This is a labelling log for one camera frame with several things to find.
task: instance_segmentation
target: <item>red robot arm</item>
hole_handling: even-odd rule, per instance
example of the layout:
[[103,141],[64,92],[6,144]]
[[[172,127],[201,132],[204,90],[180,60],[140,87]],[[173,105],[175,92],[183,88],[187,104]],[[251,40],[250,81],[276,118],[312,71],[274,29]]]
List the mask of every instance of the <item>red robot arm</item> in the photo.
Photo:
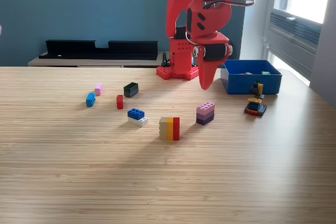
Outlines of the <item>red robot arm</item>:
[[[158,67],[164,79],[193,79],[200,76],[202,89],[213,82],[216,69],[232,54],[229,39],[217,32],[231,18],[231,5],[250,6],[233,0],[168,0],[166,34],[170,38],[170,67]],[[176,27],[180,12],[187,12],[185,27]],[[191,55],[197,56],[197,67],[192,67]]]

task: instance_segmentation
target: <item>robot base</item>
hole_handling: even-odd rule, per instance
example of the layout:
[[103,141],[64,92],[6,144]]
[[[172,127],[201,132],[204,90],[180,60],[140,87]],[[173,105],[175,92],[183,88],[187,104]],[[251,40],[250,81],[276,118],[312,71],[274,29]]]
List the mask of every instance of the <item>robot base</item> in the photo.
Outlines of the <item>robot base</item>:
[[169,80],[171,78],[192,80],[198,76],[198,67],[192,67],[189,73],[185,74],[174,74],[172,67],[157,67],[156,74],[164,80]]

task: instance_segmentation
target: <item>blue box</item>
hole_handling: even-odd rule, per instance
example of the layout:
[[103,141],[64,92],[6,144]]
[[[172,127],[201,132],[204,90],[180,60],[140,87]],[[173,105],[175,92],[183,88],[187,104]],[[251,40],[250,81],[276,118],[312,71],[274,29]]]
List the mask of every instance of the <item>blue box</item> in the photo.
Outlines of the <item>blue box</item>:
[[127,116],[135,120],[140,120],[145,117],[145,112],[143,112],[142,110],[131,109],[128,111]]
[[221,66],[220,75],[228,94],[248,94],[256,81],[264,85],[263,94],[278,94],[282,78],[267,60],[227,60]]

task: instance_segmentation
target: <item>black tray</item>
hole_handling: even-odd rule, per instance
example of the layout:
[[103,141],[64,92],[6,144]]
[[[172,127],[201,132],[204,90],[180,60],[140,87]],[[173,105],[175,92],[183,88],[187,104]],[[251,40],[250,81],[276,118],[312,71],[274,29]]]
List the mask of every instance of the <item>black tray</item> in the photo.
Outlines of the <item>black tray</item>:
[[109,41],[96,48],[95,40],[47,40],[47,54],[39,59],[157,60],[157,41]]

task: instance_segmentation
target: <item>pink lego brick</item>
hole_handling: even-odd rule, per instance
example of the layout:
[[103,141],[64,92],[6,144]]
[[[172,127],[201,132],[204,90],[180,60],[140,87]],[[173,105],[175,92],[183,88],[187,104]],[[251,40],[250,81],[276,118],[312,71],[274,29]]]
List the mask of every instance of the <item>pink lego brick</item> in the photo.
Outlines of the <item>pink lego brick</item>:
[[95,91],[95,95],[98,97],[98,96],[100,96],[101,94],[102,94],[102,92],[103,92],[103,84],[102,83],[97,83],[97,85],[96,85],[96,87],[95,87],[95,89],[94,89]]
[[215,104],[213,102],[206,102],[197,108],[196,113],[200,115],[206,115],[214,110]]

